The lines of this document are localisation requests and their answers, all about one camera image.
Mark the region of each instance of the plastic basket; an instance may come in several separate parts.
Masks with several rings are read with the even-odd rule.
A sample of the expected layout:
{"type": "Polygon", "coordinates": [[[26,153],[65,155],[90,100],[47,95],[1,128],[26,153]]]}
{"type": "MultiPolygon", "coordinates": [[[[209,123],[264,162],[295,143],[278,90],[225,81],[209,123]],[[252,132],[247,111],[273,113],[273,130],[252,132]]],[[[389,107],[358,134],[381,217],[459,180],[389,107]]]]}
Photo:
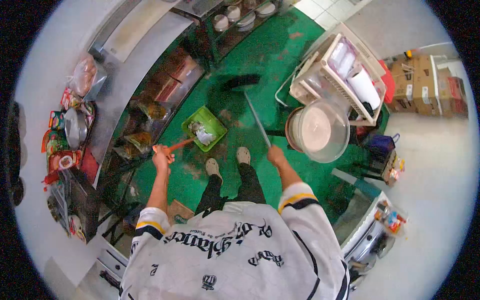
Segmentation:
{"type": "Polygon", "coordinates": [[[192,121],[200,122],[204,125],[205,131],[207,133],[211,133],[216,136],[208,146],[202,144],[198,139],[195,139],[195,144],[203,151],[208,152],[210,151],[215,144],[221,140],[221,138],[227,133],[227,129],[223,124],[212,114],[211,111],[208,110],[206,106],[200,107],[196,112],[194,112],[191,116],[188,117],[181,124],[181,128],[183,132],[185,132],[189,138],[194,137],[195,135],[188,129],[188,125],[192,121]]]}
{"type": "Polygon", "coordinates": [[[348,101],[351,107],[358,113],[361,120],[349,121],[353,126],[375,126],[382,104],[384,102],[386,87],[380,75],[377,73],[370,62],[365,58],[362,51],[355,45],[351,46],[355,49],[357,61],[359,61],[365,70],[368,72],[377,90],[380,91],[380,106],[374,111],[373,117],[370,116],[363,104],[357,98],[355,93],[347,86],[347,84],[328,66],[328,58],[332,55],[333,50],[343,36],[337,34],[336,36],[329,36],[316,51],[313,51],[311,59],[307,60],[300,69],[298,75],[293,80],[290,86],[290,94],[301,103],[307,105],[315,99],[322,97],[306,82],[314,73],[320,74],[324,77],[335,89],[339,96],[342,96],[348,101]]]}

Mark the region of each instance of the yellow stripe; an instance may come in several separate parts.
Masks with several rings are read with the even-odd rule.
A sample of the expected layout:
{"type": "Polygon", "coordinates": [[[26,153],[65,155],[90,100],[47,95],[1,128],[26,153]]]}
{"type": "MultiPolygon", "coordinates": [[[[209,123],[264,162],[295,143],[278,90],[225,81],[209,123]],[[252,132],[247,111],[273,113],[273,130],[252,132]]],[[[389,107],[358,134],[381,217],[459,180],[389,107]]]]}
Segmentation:
{"type": "Polygon", "coordinates": [[[315,199],[318,201],[317,197],[315,197],[314,194],[307,194],[307,193],[301,193],[301,194],[296,194],[292,197],[290,197],[288,200],[286,200],[285,202],[283,202],[283,204],[280,206],[280,208],[278,209],[278,213],[279,214],[282,214],[282,211],[283,211],[283,208],[289,204],[289,203],[293,203],[293,202],[296,202],[298,200],[301,200],[301,199],[304,199],[304,198],[312,198],[312,199],[315,199]]]}
{"type": "Polygon", "coordinates": [[[140,222],[140,223],[137,223],[137,228],[136,229],[138,229],[140,227],[143,227],[145,225],[151,225],[151,226],[155,227],[158,231],[160,231],[162,234],[165,234],[165,230],[163,230],[163,228],[157,222],[151,222],[151,221],[140,222]]]}

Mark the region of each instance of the green dustpan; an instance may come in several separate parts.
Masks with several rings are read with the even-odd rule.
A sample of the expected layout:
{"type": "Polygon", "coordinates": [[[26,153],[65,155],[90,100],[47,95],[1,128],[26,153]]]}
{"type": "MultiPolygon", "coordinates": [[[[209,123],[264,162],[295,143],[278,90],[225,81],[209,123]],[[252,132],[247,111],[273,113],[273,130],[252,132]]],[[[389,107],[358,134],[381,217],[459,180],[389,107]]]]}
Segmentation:
{"type": "Polygon", "coordinates": [[[198,139],[195,139],[195,144],[203,151],[208,152],[210,149],[215,146],[215,144],[220,141],[220,139],[227,133],[227,129],[223,124],[212,114],[211,111],[208,110],[206,106],[200,107],[196,112],[194,112],[191,116],[188,117],[181,124],[181,128],[183,132],[187,133],[188,137],[194,137],[195,135],[188,129],[188,125],[192,121],[200,122],[204,125],[205,131],[207,133],[211,133],[216,136],[208,146],[202,144],[198,139]]]}

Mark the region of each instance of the green floor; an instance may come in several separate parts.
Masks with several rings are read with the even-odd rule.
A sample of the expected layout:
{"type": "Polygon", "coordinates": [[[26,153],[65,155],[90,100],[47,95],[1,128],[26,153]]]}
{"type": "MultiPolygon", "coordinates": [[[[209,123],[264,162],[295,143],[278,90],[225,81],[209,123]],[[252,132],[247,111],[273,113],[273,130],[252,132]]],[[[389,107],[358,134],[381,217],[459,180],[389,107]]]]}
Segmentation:
{"type": "MultiPolygon", "coordinates": [[[[277,170],[267,161],[267,147],[255,125],[253,115],[242,93],[222,91],[222,83],[232,75],[258,73],[260,83],[249,91],[250,98],[266,129],[283,129],[287,113],[278,109],[274,94],[291,74],[308,46],[324,30],[313,20],[296,9],[283,16],[274,16],[241,42],[212,73],[206,74],[166,129],[160,142],[175,144],[186,138],[181,123],[202,105],[207,107],[227,127],[225,137],[208,153],[203,153],[195,144],[177,150],[176,162],[168,187],[168,200],[177,199],[195,211],[208,181],[204,170],[205,161],[213,157],[220,165],[224,179],[221,195],[231,198],[237,195],[240,176],[235,153],[237,147],[249,148],[252,166],[257,170],[267,203],[277,207],[281,195],[277,170]]],[[[287,89],[280,97],[287,104],[300,104],[287,89]]],[[[320,200],[331,222],[346,208],[345,198],[353,192],[348,186],[330,175],[332,168],[349,169],[352,162],[364,161],[365,152],[349,145],[343,156],[330,164],[310,161],[303,153],[287,149],[284,137],[272,137],[272,143],[281,147],[290,164],[308,183],[320,200]]],[[[146,203],[155,179],[152,162],[142,165],[135,173],[132,186],[136,192],[127,197],[146,203]]]]}

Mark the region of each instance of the white wall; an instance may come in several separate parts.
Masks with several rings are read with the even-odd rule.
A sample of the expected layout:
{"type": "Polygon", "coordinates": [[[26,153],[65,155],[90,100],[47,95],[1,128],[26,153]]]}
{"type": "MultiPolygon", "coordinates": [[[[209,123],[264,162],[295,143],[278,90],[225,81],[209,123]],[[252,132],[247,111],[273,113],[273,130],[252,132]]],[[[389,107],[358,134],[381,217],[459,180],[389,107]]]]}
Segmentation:
{"type": "MultiPolygon", "coordinates": [[[[453,75],[467,79],[460,62],[453,75]]],[[[445,120],[391,114],[385,134],[400,133],[406,170],[393,188],[378,184],[409,214],[407,235],[377,260],[351,299],[429,299],[454,263],[472,217],[479,170],[479,128],[466,83],[470,117],[445,120]]]]}
{"type": "Polygon", "coordinates": [[[372,0],[345,24],[381,58],[450,37],[423,0],[372,0]]]}
{"type": "Polygon", "coordinates": [[[38,35],[24,63],[15,91],[21,106],[22,165],[25,197],[15,213],[22,236],[33,261],[44,274],[50,257],[58,268],[51,268],[47,281],[65,276],[77,286],[99,255],[98,238],[88,246],[77,238],[69,239],[53,220],[47,208],[48,193],[41,181],[47,174],[46,156],[40,153],[48,129],[51,110],[58,110],[70,75],[94,33],[122,0],[64,0],[38,35]]]}

